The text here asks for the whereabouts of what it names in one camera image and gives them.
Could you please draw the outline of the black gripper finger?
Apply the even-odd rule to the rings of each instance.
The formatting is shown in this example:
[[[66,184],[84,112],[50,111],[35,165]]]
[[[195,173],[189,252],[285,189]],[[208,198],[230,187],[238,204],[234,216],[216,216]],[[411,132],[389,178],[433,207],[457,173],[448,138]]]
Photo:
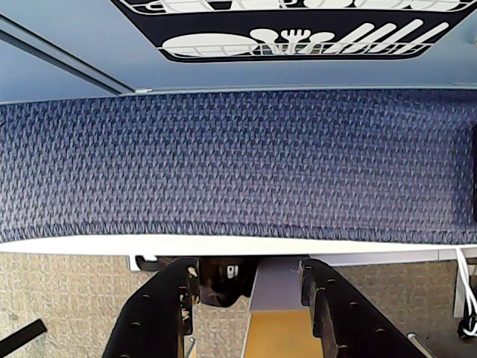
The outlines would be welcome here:
[[[175,260],[127,299],[102,356],[184,357],[199,302],[198,260]]]
[[[301,304],[325,357],[424,357],[377,307],[333,267],[300,261]]]

